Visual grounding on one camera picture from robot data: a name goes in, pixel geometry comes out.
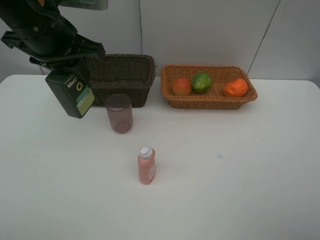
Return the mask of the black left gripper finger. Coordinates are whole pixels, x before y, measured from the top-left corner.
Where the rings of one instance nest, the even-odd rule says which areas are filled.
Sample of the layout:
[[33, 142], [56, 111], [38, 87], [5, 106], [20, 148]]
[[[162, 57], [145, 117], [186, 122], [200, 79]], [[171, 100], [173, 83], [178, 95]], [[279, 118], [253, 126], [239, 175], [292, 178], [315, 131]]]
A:
[[41, 57], [41, 58], [37, 58], [37, 57], [34, 57], [34, 56], [30, 56], [29, 57], [29, 62], [31, 64], [34, 64], [34, 65], [38, 65], [42, 68], [45, 68], [47, 69], [48, 71], [52, 72], [55, 70], [55, 58], [54, 57]]

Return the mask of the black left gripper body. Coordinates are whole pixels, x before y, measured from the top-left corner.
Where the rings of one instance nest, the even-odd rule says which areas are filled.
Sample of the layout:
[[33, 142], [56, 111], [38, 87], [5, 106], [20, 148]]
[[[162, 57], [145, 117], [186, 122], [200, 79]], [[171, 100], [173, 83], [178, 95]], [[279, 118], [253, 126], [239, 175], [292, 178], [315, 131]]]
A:
[[10, 28], [1, 41], [40, 63], [103, 58], [99, 42], [78, 34], [58, 9], [58, 0], [2, 0], [0, 18]]

